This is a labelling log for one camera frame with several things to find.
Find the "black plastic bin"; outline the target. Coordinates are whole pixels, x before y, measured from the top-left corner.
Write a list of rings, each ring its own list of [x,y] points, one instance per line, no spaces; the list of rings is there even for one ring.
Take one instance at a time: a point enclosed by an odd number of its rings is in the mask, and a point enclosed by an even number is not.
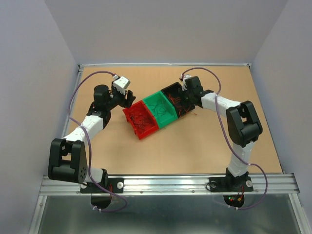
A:
[[[190,111],[193,110],[190,107],[186,110],[182,106],[182,102],[181,102],[182,85],[180,83],[175,82],[175,83],[161,89],[161,92],[165,95],[165,97],[173,105],[178,118],[183,117],[184,115],[186,115],[187,113],[189,113]]]

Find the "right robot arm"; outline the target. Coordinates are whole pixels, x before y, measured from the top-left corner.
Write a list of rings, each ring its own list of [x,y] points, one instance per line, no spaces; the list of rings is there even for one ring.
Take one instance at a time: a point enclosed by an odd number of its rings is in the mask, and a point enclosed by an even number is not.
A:
[[[204,90],[197,76],[183,75],[181,81],[183,96],[187,101],[214,111],[227,121],[221,130],[232,152],[231,161],[224,177],[209,178],[209,190],[213,193],[238,192],[240,189],[251,192],[253,186],[248,172],[250,156],[263,132],[253,103],[229,100],[211,90]]]

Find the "green plastic bin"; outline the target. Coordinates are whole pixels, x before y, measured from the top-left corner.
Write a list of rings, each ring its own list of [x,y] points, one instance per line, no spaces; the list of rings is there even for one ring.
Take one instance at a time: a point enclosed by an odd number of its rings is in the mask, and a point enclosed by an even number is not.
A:
[[[156,119],[160,129],[178,119],[173,105],[161,91],[144,98],[143,102]]]

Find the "red plastic bin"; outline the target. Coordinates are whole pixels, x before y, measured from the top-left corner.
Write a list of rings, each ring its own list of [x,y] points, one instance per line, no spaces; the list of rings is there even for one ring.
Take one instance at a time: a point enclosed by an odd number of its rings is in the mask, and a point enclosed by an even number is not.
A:
[[[135,135],[142,140],[159,130],[156,119],[141,100],[122,110]]]

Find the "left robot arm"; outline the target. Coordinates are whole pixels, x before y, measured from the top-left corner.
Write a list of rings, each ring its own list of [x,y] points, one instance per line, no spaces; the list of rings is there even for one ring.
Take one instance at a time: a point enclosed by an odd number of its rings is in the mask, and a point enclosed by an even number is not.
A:
[[[92,183],[97,192],[104,192],[109,182],[107,171],[91,167],[91,162],[87,162],[86,148],[109,123],[111,110],[117,106],[131,107],[136,97],[131,90],[121,92],[115,85],[111,89],[107,85],[96,86],[93,97],[82,123],[67,136],[51,142],[48,177],[77,184]]]

